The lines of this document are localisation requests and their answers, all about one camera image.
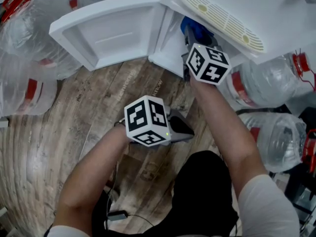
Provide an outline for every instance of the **wooden floor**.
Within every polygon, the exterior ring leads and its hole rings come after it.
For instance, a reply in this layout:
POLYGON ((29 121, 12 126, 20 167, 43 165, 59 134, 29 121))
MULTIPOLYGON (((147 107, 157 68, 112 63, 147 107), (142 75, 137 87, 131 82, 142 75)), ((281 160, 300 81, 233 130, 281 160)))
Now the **wooden floor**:
MULTIPOLYGON (((146 59, 95 72, 81 69, 65 80, 53 107, 42 116, 11 117, 0 130, 0 218, 17 236, 40 237, 54 220, 60 191, 78 161, 123 117, 123 108, 143 95, 156 95, 187 117, 196 136, 158 150, 130 146, 118 169, 116 208, 153 224, 171 208, 173 181, 186 159, 213 149, 214 142, 187 83, 146 59)), ((134 234, 149 225, 129 217, 110 225, 134 234)))

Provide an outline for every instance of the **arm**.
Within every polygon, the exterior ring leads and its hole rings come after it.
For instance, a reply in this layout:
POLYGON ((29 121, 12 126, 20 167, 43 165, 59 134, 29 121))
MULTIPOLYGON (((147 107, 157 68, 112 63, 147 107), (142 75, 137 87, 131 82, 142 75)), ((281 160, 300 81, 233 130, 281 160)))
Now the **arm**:
POLYGON ((257 144, 218 89, 198 82, 191 76, 191 86, 215 143, 228 166, 237 197, 253 177, 267 174, 257 144))
POLYGON ((92 236, 93 208, 128 143, 125 127, 118 125, 74 168, 61 192, 54 226, 73 227, 92 236))

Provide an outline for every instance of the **refrigerator door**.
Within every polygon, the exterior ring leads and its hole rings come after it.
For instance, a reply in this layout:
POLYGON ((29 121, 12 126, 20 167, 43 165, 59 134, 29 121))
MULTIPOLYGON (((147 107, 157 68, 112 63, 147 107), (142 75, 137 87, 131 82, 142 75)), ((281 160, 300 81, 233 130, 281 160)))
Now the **refrigerator door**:
POLYGON ((153 54, 165 11, 159 0, 105 0, 61 17, 49 34, 93 71, 153 54))

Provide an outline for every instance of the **person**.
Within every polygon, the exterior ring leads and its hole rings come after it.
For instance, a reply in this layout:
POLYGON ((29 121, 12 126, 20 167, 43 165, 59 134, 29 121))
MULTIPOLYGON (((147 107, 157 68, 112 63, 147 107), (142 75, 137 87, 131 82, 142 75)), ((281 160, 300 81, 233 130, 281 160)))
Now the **person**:
MULTIPOLYGON (((169 214, 139 235, 229 236, 238 220, 233 184, 244 237, 299 236, 296 211, 267 174, 248 129, 216 87, 194 77, 190 83, 225 162, 210 151, 193 154, 175 180, 169 214)), ((118 125, 74 168, 48 237, 124 235, 104 228, 108 197, 103 188, 129 143, 125 127, 118 125)))

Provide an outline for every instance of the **white cube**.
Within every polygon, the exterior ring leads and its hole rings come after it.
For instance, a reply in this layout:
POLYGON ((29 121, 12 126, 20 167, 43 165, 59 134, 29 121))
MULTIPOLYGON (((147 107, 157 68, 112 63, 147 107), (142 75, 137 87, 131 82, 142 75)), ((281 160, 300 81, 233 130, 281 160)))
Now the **white cube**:
POLYGON ((163 100, 143 96, 124 108, 128 138, 147 147, 171 140, 163 100))
POLYGON ((214 85, 220 85, 232 70, 226 53, 196 43, 187 59, 187 66, 198 81, 214 85))

